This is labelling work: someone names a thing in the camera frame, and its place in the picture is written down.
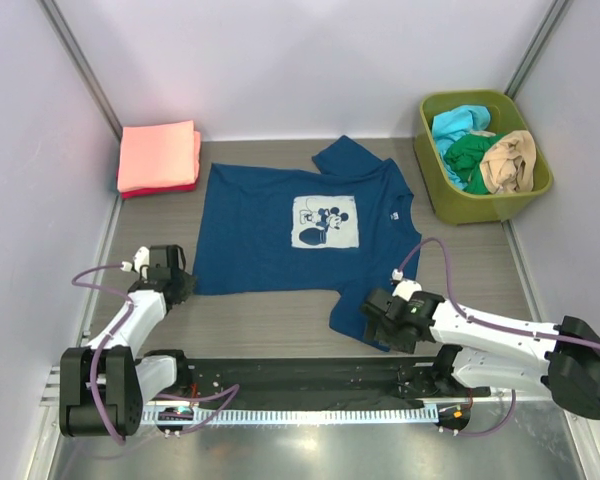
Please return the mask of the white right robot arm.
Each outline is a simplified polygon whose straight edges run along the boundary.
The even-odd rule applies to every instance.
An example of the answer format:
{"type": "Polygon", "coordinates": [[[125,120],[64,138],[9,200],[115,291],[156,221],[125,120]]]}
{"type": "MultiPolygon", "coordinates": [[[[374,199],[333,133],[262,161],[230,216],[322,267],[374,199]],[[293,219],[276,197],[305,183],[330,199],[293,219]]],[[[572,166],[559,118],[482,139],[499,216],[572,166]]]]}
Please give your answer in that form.
{"type": "Polygon", "coordinates": [[[391,350],[412,354],[420,342],[457,348],[452,361],[430,372],[442,395],[463,387],[526,392],[600,420],[600,336],[580,318],[551,324],[488,314],[413,281],[373,290],[361,311],[366,338],[391,350]]]}

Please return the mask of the blue Mickey Mouse t-shirt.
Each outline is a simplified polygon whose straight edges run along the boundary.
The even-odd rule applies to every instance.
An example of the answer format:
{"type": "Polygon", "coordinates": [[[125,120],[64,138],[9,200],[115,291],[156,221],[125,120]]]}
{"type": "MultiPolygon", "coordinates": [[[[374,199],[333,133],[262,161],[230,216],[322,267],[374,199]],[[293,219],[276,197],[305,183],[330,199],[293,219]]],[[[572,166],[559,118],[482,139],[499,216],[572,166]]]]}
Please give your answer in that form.
{"type": "Polygon", "coordinates": [[[198,295],[331,290],[329,326],[358,341],[360,308],[421,235],[414,194],[392,159],[342,136],[316,171],[214,163],[192,272],[198,295]]]}

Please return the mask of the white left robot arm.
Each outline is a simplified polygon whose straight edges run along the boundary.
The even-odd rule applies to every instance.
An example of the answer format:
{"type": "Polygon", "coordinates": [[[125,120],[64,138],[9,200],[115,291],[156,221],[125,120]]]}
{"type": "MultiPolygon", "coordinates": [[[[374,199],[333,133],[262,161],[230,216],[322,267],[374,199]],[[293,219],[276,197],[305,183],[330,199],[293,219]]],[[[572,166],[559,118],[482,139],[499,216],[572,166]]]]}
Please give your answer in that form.
{"type": "Polygon", "coordinates": [[[144,406],[160,394],[178,400],[193,386],[183,351],[139,352],[151,331],[193,293],[181,246],[139,248],[118,269],[136,274],[123,305],[95,338],[60,359],[59,428],[65,437],[134,435],[144,406]]]}

